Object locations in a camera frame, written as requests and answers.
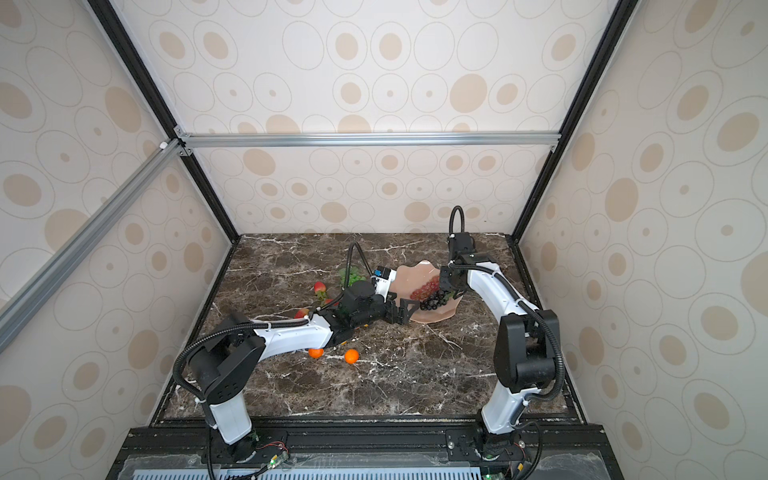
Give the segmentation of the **black grape bunch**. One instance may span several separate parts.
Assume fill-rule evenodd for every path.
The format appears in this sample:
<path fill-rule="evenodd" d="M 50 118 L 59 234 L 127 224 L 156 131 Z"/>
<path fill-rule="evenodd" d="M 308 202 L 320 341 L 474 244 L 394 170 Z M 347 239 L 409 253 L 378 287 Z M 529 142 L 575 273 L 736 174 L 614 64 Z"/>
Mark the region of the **black grape bunch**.
<path fill-rule="evenodd" d="M 420 309 L 424 311 L 433 311 L 445 306 L 455 297 L 455 291 L 435 290 L 429 296 L 420 301 Z"/>

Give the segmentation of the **pink scalloped fruit bowl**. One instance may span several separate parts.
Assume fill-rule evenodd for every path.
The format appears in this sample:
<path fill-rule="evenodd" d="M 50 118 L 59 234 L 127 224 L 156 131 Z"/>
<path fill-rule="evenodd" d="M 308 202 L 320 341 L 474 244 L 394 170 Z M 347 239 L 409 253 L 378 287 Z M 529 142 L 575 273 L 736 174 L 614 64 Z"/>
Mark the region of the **pink scalloped fruit bowl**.
<path fill-rule="evenodd" d="M 396 270 L 396 279 L 390 287 L 390 291 L 397 294 L 397 300 L 410 298 L 410 294 L 428 280 L 440 274 L 440 269 L 427 260 L 423 260 L 414 266 L 401 265 Z M 433 311 L 420 310 L 411 318 L 412 322 L 431 324 L 447 320 L 456 314 L 461 299 L 452 299 L 445 306 Z"/>

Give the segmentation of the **horizontal aluminium rail back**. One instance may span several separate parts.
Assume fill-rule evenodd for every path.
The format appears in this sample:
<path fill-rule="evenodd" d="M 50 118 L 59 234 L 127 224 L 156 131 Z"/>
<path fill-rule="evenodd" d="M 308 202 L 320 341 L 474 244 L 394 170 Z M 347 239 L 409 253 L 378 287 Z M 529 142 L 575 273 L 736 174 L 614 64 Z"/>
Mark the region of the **horizontal aluminium rail back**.
<path fill-rule="evenodd" d="M 352 132 L 352 133 L 188 133 L 166 142 L 187 150 L 370 149 L 558 145 L 555 131 L 522 132 Z"/>

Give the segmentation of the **orange mandarin front right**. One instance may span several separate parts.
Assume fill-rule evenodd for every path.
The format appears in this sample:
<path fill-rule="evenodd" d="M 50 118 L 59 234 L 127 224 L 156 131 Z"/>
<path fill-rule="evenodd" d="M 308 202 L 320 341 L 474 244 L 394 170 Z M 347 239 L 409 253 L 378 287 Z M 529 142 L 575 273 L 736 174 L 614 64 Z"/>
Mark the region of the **orange mandarin front right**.
<path fill-rule="evenodd" d="M 347 364 L 354 365 L 360 359 L 360 354 L 355 349 L 349 349 L 344 354 L 344 360 Z"/>

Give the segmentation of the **black frame post left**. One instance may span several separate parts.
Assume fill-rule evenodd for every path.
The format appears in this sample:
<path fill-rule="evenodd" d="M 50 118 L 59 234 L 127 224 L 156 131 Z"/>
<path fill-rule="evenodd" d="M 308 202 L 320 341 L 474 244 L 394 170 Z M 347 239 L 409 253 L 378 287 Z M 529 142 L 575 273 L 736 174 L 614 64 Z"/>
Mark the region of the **black frame post left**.
<path fill-rule="evenodd" d="M 87 1 L 87 4 L 117 52 L 119 59 L 127 68 L 128 73 L 138 87 L 154 117 L 159 122 L 163 132 L 171 140 L 178 140 L 185 149 L 185 153 L 181 155 L 181 160 L 193 182 L 202 194 L 205 203 L 210 208 L 219 226 L 223 229 L 224 234 L 232 244 L 237 243 L 240 234 L 237 232 L 232 220 L 226 213 L 222 202 L 215 193 L 200 162 L 192 152 L 191 148 L 187 147 L 185 141 L 181 139 L 176 118 L 172 114 L 158 84 L 141 58 L 128 31 L 124 27 L 122 21 L 118 18 L 117 10 L 110 1 L 89 0 Z"/>

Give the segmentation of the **black frame post right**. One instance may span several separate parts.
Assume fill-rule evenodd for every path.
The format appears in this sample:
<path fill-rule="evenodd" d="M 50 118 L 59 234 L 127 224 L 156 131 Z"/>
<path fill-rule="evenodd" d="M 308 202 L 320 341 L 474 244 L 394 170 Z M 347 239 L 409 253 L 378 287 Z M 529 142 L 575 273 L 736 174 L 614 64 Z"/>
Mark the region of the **black frame post right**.
<path fill-rule="evenodd" d="M 638 0 L 620 0 L 616 3 L 561 125 L 557 146 L 548 154 L 521 216 L 508 236 L 510 247 L 520 244 L 638 4 Z"/>

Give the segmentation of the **strawberry far with leaves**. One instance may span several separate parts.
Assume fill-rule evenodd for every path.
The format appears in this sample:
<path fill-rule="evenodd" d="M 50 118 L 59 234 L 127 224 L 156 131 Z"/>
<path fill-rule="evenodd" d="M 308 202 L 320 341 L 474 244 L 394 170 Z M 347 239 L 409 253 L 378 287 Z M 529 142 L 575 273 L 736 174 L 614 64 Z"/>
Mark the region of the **strawberry far with leaves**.
<path fill-rule="evenodd" d="M 318 299 L 324 300 L 327 298 L 327 287 L 323 282 L 316 282 L 313 286 L 313 291 Z"/>

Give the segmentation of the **black frame post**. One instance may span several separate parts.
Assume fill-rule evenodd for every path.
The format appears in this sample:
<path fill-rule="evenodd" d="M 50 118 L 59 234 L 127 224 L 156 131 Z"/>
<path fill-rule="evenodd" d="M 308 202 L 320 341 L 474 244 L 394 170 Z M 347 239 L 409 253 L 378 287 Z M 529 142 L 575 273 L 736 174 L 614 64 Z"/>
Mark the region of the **black frame post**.
<path fill-rule="evenodd" d="M 638 4 L 638 0 L 620 0 L 616 3 L 561 125 L 557 146 L 548 154 L 521 216 L 508 236 L 510 247 L 520 244 Z"/>
<path fill-rule="evenodd" d="M 240 234 L 237 232 L 232 220 L 226 213 L 222 202 L 215 193 L 200 162 L 192 152 L 191 148 L 187 147 L 185 141 L 181 139 L 176 118 L 172 114 L 158 84 L 141 58 L 128 31 L 124 27 L 122 21 L 118 18 L 117 10 L 110 1 L 89 0 L 87 1 L 87 4 L 117 52 L 119 59 L 127 68 L 128 73 L 138 87 L 154 117 L 159 122 L 163 132 L 171 140 L 178 140 L 185 149 L 185 153 L 181 155 L 181 160 L 193 182 L 202 194 L 205 203 L 210 208 L 219 226 L 223 229 L 224 234 L 232 244 L 237 243 Z"/>

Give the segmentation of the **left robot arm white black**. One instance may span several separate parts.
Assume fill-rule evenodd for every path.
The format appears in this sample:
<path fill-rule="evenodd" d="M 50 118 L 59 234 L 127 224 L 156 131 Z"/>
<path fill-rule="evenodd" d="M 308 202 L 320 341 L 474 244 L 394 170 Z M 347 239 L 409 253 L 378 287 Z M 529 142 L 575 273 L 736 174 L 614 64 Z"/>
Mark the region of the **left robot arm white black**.
<path fill-rule="evenodd" d="M 244 388 L 261 361 L 338 346 L 359 328 L 379 320 L 405 325 L 419 310 L 418 300 L 400 300 L 391 291 L 397 272 L 390 268 L 373 269 L 364 262 L 367 277 L 352 282 L 352 255 L 361 252 L 358 243 L 349 246 L 340 293 L 315 310 L 277 322 L 258 322 L 234 313 L 177 356 L 174 381 L 202 406 L 208 427 L 219 433 L 224 444 L 237 445 L 252 432 Z"/>

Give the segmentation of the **diagonal aluminium rail left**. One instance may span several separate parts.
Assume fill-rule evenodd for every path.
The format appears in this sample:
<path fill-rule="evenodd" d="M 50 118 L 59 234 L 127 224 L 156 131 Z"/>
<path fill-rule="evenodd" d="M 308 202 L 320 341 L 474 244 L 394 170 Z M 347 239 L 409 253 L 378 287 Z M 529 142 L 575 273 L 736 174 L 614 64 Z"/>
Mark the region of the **diagonal aluminium rail left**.
<path fill-rule="evenodd" d="M 1 311 L 3 350 L 181 150 L 178 139 L 170 139 L 165 147 L 156 150 L 6 304 Z"/>

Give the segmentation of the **red grape bunch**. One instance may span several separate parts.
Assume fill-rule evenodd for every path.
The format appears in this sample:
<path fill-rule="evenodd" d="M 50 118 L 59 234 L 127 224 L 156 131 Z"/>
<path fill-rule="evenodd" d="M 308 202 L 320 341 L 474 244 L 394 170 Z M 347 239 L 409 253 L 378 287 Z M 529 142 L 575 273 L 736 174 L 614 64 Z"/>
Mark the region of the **red grape bunch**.
<path fill-rule="evenodd" d="M 440 289 L 440 279 L 438 276 L 432 277 L 424 285 L 416 288 L 411 294 L 410 298 L 413 300 L 423 300 L 429 296 L 435 290 Z"/>

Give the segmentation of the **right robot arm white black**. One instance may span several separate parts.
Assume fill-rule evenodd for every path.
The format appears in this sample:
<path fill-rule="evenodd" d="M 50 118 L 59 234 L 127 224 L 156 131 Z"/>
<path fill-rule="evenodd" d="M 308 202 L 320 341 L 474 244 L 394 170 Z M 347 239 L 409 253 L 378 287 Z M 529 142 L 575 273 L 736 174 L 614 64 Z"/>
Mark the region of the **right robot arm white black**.
<path fill-rule="evenodd" d="M 559 321 L 526 300 L 500 266 L 476 250 L 461 206 L 449 216 L 449 261 L 440 269 L 440 287 L 453 294 L 476 293 L 498 321 L 493 364 L 497 378 L 481 408 L 475 437 L 484 460 L 495 460 L 517 440 L 520 419 L 531 401 L 556 399 L 565 383 Z"/>

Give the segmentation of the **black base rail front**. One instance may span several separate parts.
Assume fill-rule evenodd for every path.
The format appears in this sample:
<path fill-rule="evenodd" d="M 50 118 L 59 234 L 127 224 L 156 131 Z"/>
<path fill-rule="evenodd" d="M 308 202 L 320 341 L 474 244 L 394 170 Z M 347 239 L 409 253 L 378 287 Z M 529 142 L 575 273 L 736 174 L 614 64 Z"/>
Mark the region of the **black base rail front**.
<path fill-rule="evenodd" d="M 539 420 L 493 454 L 468 419 L 257 420 L 227 445 L 201 421 L 131 430 L 110 479 L 620 479 L 605 430 Z"/>

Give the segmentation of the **green grape bunch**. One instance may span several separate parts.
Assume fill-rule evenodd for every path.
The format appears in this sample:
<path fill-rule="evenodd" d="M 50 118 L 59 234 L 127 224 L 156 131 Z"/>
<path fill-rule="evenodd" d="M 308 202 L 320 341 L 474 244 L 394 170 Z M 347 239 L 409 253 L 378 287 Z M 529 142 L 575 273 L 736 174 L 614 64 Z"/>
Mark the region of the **green grape bunch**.
<path fill-rule="evenodd" d="M 340 269 L 338 271 L 338 277 L 342 288 L 351 286 L 358 281 L 367 281 L 369 279 L 367 272 L 356 266 Z"/>

